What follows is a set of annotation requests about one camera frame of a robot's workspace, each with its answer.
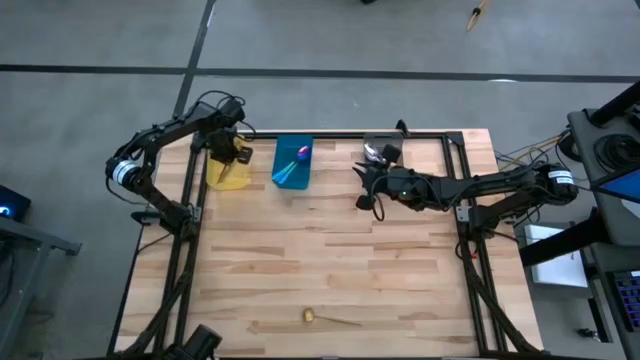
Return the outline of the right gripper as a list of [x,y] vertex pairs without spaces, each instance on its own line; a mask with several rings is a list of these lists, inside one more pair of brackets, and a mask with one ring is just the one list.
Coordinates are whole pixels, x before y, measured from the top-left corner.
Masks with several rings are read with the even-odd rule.
[[[391,144],[386,144],[382,151],[382,157],[387,163],[398,164],[401,155],[402,150]],[[396,166],[388,170],[379,163],[362,162],[356,162],[352,169],[359,176],[367,193],[383,189],[393,200],[435,202],[430,179],[412,169]]]

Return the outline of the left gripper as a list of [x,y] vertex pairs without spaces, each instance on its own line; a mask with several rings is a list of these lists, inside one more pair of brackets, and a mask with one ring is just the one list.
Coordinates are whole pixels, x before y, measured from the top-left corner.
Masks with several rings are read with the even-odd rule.
[[220,128],[210,133],[207,137],[209,158],[223,164],[231,164],[235,159],[239,164],[249,164],[253,149],[243,146],[238,150],[236,137],[236,127]]

